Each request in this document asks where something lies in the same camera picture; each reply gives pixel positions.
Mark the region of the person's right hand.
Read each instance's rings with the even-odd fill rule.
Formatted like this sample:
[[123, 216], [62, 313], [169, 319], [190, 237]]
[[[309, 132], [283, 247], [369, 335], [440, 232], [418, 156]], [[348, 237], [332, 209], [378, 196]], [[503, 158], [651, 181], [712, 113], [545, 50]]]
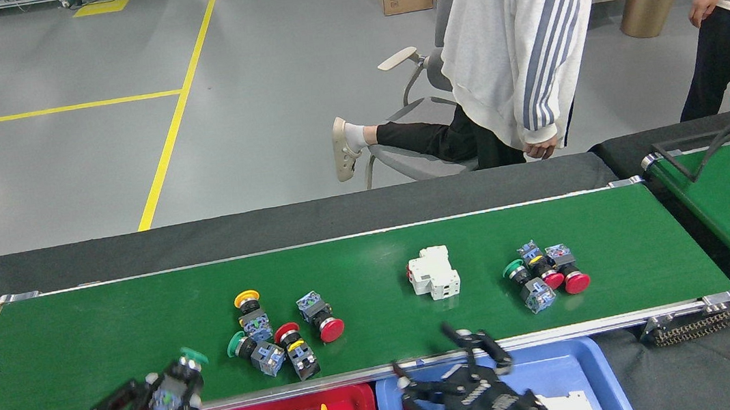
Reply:
[[533, 160], [535, 159], [549, 159], [554, 154], [556, 149], [559, 147], [558, 136], [553, 136], [545, 141], [538, 143], [526, 143], [523, 147], [523, 152]]
[[690, 24], [697, 29], [701, 28], [702, 23], [714, 11], [718, 0], [693, 0], [689, 13]]

